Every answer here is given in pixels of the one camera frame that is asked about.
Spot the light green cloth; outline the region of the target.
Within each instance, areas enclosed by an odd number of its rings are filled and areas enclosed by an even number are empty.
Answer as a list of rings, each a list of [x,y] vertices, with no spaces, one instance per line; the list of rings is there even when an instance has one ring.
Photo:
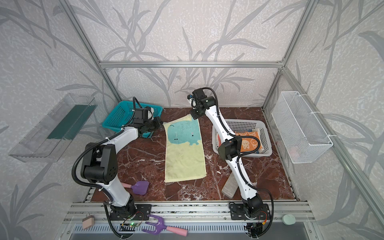
[[[198,120],[188,114],[165,123],[165,182],[182,182],[206,177],[206,161]]]

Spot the orange patterned towel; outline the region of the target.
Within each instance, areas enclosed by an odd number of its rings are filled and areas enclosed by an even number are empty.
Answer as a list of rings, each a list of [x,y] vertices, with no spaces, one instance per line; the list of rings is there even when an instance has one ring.
[[[261,153],[263,150],[264,150],[264,147],[263,147],[263,144],[262,144],[262,140],[261,140],[261,133],[260,133],[260,129],[259,128],[256,128],[256,129],[251,129],[251,130],[248,130],[248,131],[239,131],[239,132],[235,132],[235,134],[237,136],[253,136],[253,137],[256,137],[261,145],[258,149],[258,151],[256,153]],[[241,147],[241,153],[243,152],[249,152],[249,151],[254,151],[256,149],[256,147],[258,146],[258,143],[256,140],[252,139],[252,138],[242,138],[242,147]]]

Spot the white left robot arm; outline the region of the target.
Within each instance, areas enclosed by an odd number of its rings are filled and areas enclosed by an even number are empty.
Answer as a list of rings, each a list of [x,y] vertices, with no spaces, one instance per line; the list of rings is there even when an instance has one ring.
[[[162,124],[151,107],[133,110],[132,119],[118,133],[86,145],[73,165],[73,180],[81,186],[99,189],[109,198],[113,210],[135,212],[134,198],[118,178],[117,153],[130,142],[159,129]]]

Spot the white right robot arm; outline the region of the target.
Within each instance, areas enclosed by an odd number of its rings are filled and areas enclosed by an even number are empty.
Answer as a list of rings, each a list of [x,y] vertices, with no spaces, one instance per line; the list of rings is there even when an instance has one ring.
[[[236,182],[239,186],[245,211],[249,215],[254,215],[261,211],[264,203],[259,192],[268,193],[271,199],[271,213],[274,212],[274,199],[271,192],[267,189],[255,187],[244,168],[242,157],[253,154],[259,150],[261,142],[256,137],[257,148],[253,151],[241,151],[242,139],[244,136],[237,136],[229,127],[221,114],[218,97],[215,91],[209,87],[196,89],[188,96],[192,110],[191,115],[196,120],[202,116],[207,116],[212,122],[213,127],[221,138],[222,144],[218,148],[219,156],[230,166]]]

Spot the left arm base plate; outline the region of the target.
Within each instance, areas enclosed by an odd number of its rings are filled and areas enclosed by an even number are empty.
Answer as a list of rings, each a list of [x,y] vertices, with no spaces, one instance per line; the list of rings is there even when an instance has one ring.
[[[119,213],[111,210],[109,213],[110,220],[120,221],[117,231],[121,233],[135,232],[142,225],[143,221],[149,220],[149,214],[152,210],[151,204],[138,204],[133,214]]]

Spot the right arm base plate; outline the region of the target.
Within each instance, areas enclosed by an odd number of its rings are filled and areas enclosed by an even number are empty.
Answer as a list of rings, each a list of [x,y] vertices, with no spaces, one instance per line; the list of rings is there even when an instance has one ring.
[[[232,220],[262,220],[271,219],[271,212],[268,204],[262,204],[260,208],[251,209],[245,204],[229,203],[230,215]]]

